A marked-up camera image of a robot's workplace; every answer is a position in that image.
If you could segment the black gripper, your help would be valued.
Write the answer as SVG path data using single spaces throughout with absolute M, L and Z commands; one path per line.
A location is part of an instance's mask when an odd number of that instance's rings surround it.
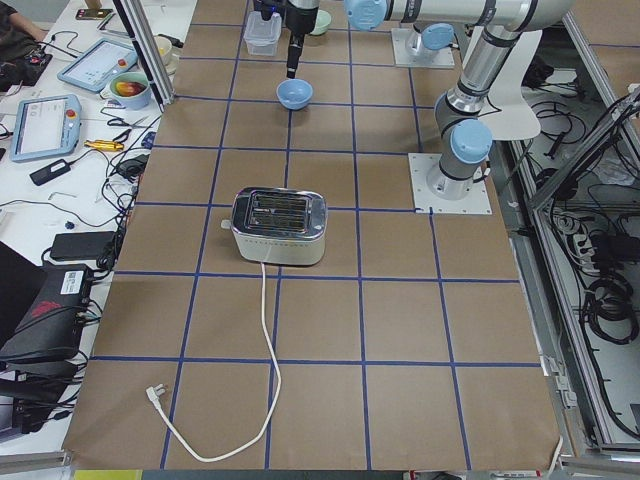
M 269 21 L 278 13 L 290 30 L 287 50 L 286 78 L 295 79 L 306 34 L 315 27 L 319 0 L 254 0 L 254 10 L 261 14 L 263 21 Z

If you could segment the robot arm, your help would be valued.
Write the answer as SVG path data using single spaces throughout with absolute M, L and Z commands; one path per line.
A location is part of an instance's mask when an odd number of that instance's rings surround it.
M 274 13 L 284 20 L 290 31 L 287 52 L 286 77 L 296 77 L 304 39 L 315 28 L 319 12 L 319 1 L 254 1 L 254 10 L 258 11 L 263 21 L 269 21 Z M 344 1 L 344 11 L 349 24 L 362 31 L 376 28 L 383 21 L 391 18 L 390 9 L 393 1 Z M 439 51 L 449 47 L 453 41 L 453 26 L 447 23 L 427 25 L 417 22 L 421 1 L 406 1 L 402 10 L 401 23 L 412 23 L 413 30 L 406 40 L 406 51 L 419 56 L 427 50 Z
M 548 27 L 568 13 L 571 1 L 347 1 L 349 24 L 362 31 L 387 20 L 461 22 L 481 28 L 459 80 L 436 102 L 443 141 L 439 163 L 426 175 L 429 190 L 446 200 L 467 195 L 486 159 L 492 134 L 479 119 L 491 86 L 524 32 Z

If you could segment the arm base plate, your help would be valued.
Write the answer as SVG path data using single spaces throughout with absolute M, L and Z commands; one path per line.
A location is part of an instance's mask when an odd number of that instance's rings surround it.
M 452 180 L 440 170 L 440 154 L 408 155 L 414 211 L 421 214 L 491 215 L 482 168 L 466 180 Z
M 391 30 L 395 65 L 408 68 L 453 69 L 455 66 L 450 48 L 453 34 L 447 33 L 444 41 L 428 45 L 436 34 L 416 32 L 413 29 L 394 28 Z

